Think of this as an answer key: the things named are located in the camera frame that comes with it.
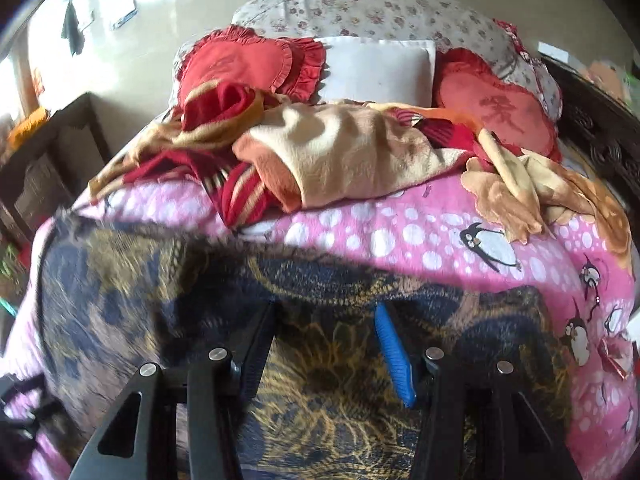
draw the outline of pink bed sheet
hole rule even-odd
[[[108,220],[153,221],[210,237],[233,235],[204,190],[193,182],[121,189],[107,202],[81,213]],[[469,230],[475,222],[480,222],[482,231]],[[38,232],[34,261],[46,229],[43,226]],[[481,242],[475,251],[463,244],[466,234]],[[566,352],[572,366],[573,403],[567,443],[584,480],[613,478],[634,452],[636,381],[633,376],[623,381],[605,368],[597,349],[604,339],[623,352],[631,351],[624,328],[634,304],[634,279],[607,253],[595,225],[582,217],[565,226],[553,226],[548,235],[533,236],[527,245],[508,244],[499,225],[478,218],[474,197],[454,174],[386,198],[343,202],[333,208],[265,220],[243,229],[238,236],[326,250],[381,269],[481,292],[536,286],[545,298],[558,337],[565,335],[570,322],[580,324],[581,320],[586,326],[588,342],[569,345]],[[587,259],[600,274],[600,305],[593,310],[585,302],[580,279]],[[580,320],[576,319],[576,306]],[[29,376],[41,369],[33,314],[30,286],[8,342],[4,372]],[[34,478],[66,478],[68,465],[61,465],[60,457],[45,439],[42,441],[46,449],[32,461]]]

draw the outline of red pillow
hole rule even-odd
[[[555,152],[556,129],[536,97],[521,86],[503,83],[466,48],[438,53],[433,94],[439,107],[474,115],[503,144],[544,156]]]
[[[240,82],[306,102],[316,90],[326,53],[312,38],[258,36],[253,29],[230,25],[199,40],[178,71],[178,104],[209,79]]]

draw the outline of floral fabric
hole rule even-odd
[[[551,120],[560,117],[559,88],[546,69],[523,59],[497,23],[456,0],[252,0],[236,10],[232,23],[254,28],[268,38],[360,36],[433,40],[441,52],[468,48],[499,78],[546,101]],[[174,81],[193,45],[193,41],[185,43],[176,54]],[[175,89],[170,105],[174,101]]]

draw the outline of white pillow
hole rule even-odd
[[[324,68],[328,71],[318,85],[321,101],[352,99],[431,107],[436,59],[433,41],[353,36],[316,41],[326,47]]]

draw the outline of folded dark blanket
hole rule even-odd
[[[426,346],[478,367],[507,359],[524,368],[553,418],[570,415],[561,347],[530,286],[465,292],[299,248],[68,213],[57,217],[41,265],[47,384],[77,427],[49,431],[71,461],[137,367],[205,357],[265,301],[278,302],[279,328],[238,429],[245,478],[408,475],[419,415],[402,406],[380,353],[381,300],[401,302]],[[184,412],[177,423],[185,469]],[[466,439],[470,452],[472,427]]]

